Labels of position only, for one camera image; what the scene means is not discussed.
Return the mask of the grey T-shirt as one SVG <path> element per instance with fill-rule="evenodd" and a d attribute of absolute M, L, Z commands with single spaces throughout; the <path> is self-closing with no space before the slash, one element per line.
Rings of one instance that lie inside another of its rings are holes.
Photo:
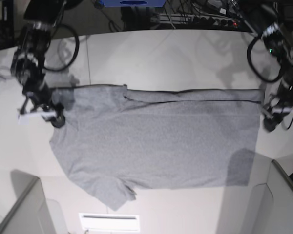
<path fill-rule="evenodd" d="M 54 99 L 66 122 L 50 146 L 68 179 L 113 210 L 136 188 L 247 186 L 262 97 L 258 89 L 61 90 Z"/>

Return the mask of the grey right partition panel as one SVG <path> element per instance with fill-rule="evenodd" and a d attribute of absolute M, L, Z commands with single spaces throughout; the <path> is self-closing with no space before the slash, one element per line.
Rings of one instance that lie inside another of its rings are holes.
<path fill-rule="evenodd" d="M 252 190 L 241 233 L 293 234 L 293 182 L 276 160 Z"/>

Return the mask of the grey partition panel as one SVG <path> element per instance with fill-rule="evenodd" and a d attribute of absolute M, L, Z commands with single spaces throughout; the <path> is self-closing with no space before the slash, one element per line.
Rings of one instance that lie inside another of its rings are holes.
<path fill-rule="evenodd" d="M 293 234 L 293 182 L 276 160 L 252 190 L 241 233 Z"/>
<path fill-rule="evenodd" d="M 0 223 L 0 234 L 55 233 L 41 180 L 35 176 Z"/>

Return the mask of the grey left partition panel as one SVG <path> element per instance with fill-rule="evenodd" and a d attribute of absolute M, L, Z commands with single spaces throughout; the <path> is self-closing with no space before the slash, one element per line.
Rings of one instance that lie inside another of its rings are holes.
<path fill-rule="evenodd" d="M 0 223 L 0 234 L 55 233 L 41 180 L 35 176 Z"/>

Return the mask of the blue box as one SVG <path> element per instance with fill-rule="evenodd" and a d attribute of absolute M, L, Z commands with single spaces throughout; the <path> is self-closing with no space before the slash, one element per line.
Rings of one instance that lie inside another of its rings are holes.
<path fill-rule="evenodd" d="M 102 0 L 105 7 L 162 7 L 166 0 Z"/>

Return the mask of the white power strip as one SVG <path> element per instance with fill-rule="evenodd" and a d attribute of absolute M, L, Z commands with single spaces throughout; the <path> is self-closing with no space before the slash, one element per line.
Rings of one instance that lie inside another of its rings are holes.
<path fill-rule="evenodd" d="M 231 19 L 220 15 L 202 14 L 155 14 L 150 18 L 150 22 L 156 24 L 171 25 L 206 25 L 206 26 L 229 26 L 237 27 L 239 20 Z"/>

